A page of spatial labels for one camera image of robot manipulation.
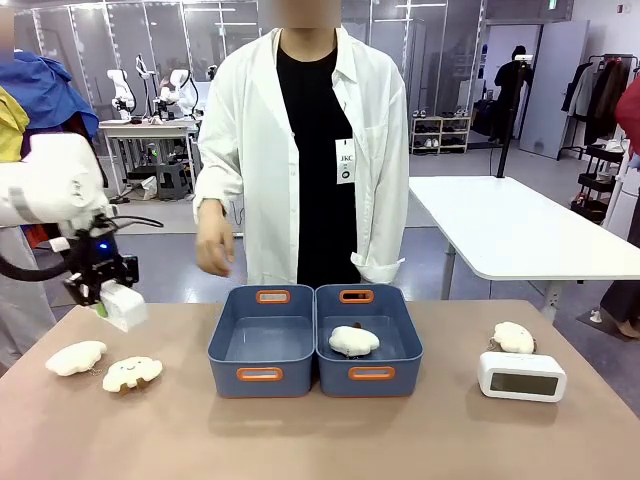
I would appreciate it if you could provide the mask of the white background work table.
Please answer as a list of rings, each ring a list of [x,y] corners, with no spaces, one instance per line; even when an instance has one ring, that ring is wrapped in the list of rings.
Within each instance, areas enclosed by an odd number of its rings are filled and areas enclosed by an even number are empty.
[[[138,123],[106,120],[99,123],[119,195],[144,181],[156,179],[159,164],[180,163],[189,182],[189,199],[194,190],[197,168],[195,140],[198,122],[192,119],[142,120]]]

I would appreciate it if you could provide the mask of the white name badge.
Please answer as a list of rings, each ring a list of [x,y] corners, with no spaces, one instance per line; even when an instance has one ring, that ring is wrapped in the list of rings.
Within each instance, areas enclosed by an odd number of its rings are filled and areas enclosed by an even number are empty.
[[[335,141],[336,151],[336,184],[345,185],[355,182],[355,143],[354,139],[338,139]]]

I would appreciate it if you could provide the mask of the person's right forearm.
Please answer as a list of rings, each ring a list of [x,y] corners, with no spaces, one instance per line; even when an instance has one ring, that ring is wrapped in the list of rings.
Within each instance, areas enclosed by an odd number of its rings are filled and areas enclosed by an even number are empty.
[[[197,209],[198,230],[204,233],[221,232],[230,227],[222,203],[217,199],[204,199]]]

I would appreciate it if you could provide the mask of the white digital clock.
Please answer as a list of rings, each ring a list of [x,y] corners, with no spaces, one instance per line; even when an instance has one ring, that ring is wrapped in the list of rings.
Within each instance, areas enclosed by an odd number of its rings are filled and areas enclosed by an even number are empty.
[[[130,287],[109,280],[101,285],[100,296],[108,311],[105,320],[123,332],[129,332],[148,319],[143,296]]]
[[[557,403],[563,399],[567,375],[551,356],[484,352],[479,357],[477,380],[490,398]]]

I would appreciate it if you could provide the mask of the smiling white cloud plush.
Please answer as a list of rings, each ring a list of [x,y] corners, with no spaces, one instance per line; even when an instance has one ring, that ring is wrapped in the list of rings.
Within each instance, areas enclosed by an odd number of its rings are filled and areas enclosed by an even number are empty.
[[[102,389],[123,393],[141,388],[161,375],[163,364],[150,357],[134,356],[113,363],[102,380]]]

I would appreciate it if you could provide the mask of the black utility cart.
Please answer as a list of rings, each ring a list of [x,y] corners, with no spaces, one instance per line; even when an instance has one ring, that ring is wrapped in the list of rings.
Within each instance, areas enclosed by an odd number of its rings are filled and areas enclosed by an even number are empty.
[[[580,191],[570,203],[570,209],[587,220],[601,225],[605,220],[609,202],[613,198],[616,175],[624,159],[619,142],[612,146],[595,144],[586,147],[586,171],[578,176]]]

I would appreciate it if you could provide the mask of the clothes rack with coats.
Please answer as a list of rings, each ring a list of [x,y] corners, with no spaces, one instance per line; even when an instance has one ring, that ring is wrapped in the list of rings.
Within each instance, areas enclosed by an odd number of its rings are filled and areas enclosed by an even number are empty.
[[[566,129],[573,126],[573,133],[570,143],[560,148],[557,161],[568,152],[581,159],[588,147],[614,139],[615,107],[639,73],[640,58],[631,54],[591,55],[576,68],[561,107],[567,114]]]

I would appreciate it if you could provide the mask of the black step stool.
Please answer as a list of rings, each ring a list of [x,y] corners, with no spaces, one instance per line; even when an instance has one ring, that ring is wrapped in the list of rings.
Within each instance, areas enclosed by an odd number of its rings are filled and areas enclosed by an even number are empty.
[[[157,165],[156,179],[160,200],[181,200],[190,191],[187,175],[180,163]]]

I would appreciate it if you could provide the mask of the black tripod pole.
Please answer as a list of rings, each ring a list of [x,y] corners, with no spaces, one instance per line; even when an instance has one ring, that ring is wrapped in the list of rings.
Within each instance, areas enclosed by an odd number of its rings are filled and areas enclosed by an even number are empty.
[[[533,70],[531,69],[530,63],[525,63],[525,62],[518,62],[518,63],[519,63],[519,72],[518,72],[517,86],[522,88],[524,85],[530,86],[533,79]],[[513,130],[514,130],[514,122],[517,116],[519,105],[520,105],[520,102],[517,102],[517,99],[514,99],[513,105],[511,106],[511,109],[509,112],[509,120],[507,123],[505,138],[503,140],[503,143],[501,144],[502,147],[501,147],[500,159],[499,159],[498,169],[496,173],[497,178],[505,177],[506,161],[509,153],[510,143],[511,143]]]

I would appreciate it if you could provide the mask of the person in white coat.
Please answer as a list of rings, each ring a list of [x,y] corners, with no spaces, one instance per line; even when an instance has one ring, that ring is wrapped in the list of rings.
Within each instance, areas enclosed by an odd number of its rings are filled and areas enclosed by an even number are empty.
[[[342,26],[341,0],[270,0],[269,33],[211,83],[193,202],[243,201],[253,285],[389,284],[409,190],[405,82],[392,58]],[[336,184],[338,139],[355,182]]]

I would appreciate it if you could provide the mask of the person's right hand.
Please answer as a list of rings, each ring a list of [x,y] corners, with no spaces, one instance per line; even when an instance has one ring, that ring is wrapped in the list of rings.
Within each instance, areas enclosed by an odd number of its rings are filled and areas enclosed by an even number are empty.
[[[201,224],[196,234],[196,262],[211,275],[228,277],[234,262],[234,239],[227,223]]]

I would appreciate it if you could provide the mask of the white side table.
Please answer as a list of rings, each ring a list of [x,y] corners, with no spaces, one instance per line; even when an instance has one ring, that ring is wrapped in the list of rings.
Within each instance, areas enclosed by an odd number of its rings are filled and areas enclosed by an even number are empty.
[[[640,280],[640,249],[509,177],[413,177],[412,194],[448,241],[440,297],[456,258],[490,281],[544,281],[554,320],[564,285]]]

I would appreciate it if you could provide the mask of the white cloud plush keychain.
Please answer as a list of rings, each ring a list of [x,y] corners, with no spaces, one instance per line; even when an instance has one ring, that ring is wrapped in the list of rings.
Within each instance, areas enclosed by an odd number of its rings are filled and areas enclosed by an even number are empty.
[[[348,358],[369,355],[380,347],[378,336],[364,329],[359,322],[334,328],[328,343],[334,352]]]
[[[45,368],[61,377],[84,373],[92,370],[106,352],[107,346],[101,341],[77,342],[54,353],[45,362]]]
[[[514,322],[501,322],[495,325],[491,346],[505,353],[533,354],[536,342],[531,333]]]

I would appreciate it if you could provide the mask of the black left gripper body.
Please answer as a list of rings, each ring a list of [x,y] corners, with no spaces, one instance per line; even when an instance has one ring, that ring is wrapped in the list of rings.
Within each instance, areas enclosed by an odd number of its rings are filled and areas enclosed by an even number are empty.
[[[70,276],[63,281],[71,298],[81,306],[100,301],[102,284],[114,280],[132,287],[139,281],[138,258],[122,255],[116,244],[119,225],[105,215],[96,216],[90,226],[76,232],[70,250],[63,256]]]

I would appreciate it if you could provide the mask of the wooden shoe rack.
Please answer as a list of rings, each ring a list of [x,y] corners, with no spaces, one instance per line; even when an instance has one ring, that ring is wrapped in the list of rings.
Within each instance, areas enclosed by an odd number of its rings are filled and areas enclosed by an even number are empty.
[[[465,153],[468,149],[470,126],[470,116],[415,117],[410,123],[409,153]]]

